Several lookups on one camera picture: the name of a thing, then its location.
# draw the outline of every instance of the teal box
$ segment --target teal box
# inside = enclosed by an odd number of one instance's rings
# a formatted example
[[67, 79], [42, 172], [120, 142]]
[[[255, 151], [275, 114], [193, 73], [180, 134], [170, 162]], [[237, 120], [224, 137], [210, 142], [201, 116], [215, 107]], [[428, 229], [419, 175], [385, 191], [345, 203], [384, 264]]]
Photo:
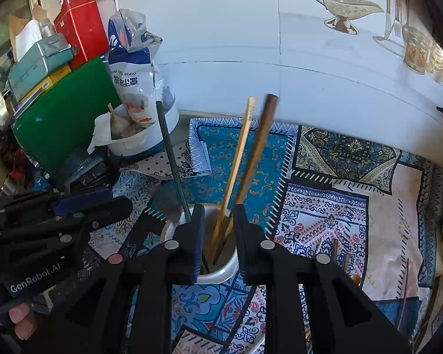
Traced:
[[38, 82], [72, 60], [72, 50], [62, 33], [43, 37], [13, 65], [8, 75], [15, 100], [20, 101]]

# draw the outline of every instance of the red box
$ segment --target red box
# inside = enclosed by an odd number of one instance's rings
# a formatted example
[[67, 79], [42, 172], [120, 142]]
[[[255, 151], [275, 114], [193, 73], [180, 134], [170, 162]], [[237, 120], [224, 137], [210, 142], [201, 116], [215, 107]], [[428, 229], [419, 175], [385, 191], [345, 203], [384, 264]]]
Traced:
[[73, 0], [62, 4], [54, 20], [56, 32], [64, 34], [72, 45], [74, 58], [71, 69], [102, 55], [109, 49], [99, 9], [95, 0]]

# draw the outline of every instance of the human hand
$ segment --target human hand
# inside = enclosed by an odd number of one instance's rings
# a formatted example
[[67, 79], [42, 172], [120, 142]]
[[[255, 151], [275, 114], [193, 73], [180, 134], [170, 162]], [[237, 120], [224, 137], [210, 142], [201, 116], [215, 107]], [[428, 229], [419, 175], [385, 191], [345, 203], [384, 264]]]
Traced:
[[21, 340], [26, 341], [36, 331], [36, 318], [28, 303], [13, 307], [8, 311], [8, 315], [15, 324], [15, 334]]

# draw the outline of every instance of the round rivet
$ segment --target round rivet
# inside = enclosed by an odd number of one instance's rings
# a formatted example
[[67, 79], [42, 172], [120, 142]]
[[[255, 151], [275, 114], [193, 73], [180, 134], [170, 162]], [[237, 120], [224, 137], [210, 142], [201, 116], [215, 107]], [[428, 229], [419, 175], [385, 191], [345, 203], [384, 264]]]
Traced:
[[261, 242], [261, 247], [266, 250], [274, 249], [275, 246], [276, 244], [270, 240], [264, 240]]
[[179, 242], [177, 242], [175, 240], [169, 240], [166, 243], [164, 243], [164, 247], [167, 250], [174, 250], [174, 249], [177, 249], [179, 247]]
[[110, 262], [112, 265], [117, 265], [123, 262], [123, 256], [118, 253], [112, 254], [108, 257], [108, 262]]
[[318, 254], [315, 259], [317, 260], [317, 262], [322, 263], [324, 265], [330, 262], [330, 257], [323, 253]]
[[64, 234], [61, 238], [60, 238], [61, 242], [63, 243], [68, 243], [72, 241], [72, 236], [70, 234]]

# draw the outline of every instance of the green board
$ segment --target green board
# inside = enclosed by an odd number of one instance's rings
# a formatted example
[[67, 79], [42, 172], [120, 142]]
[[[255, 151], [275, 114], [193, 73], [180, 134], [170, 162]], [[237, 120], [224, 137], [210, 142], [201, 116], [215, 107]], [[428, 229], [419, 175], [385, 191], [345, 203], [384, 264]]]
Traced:
[[121, 104], [100, 58], [72, 71], [40, 96], [13, 125], [23, 150], [55, 176], [66, 157], [87, 148], [95, 118]]

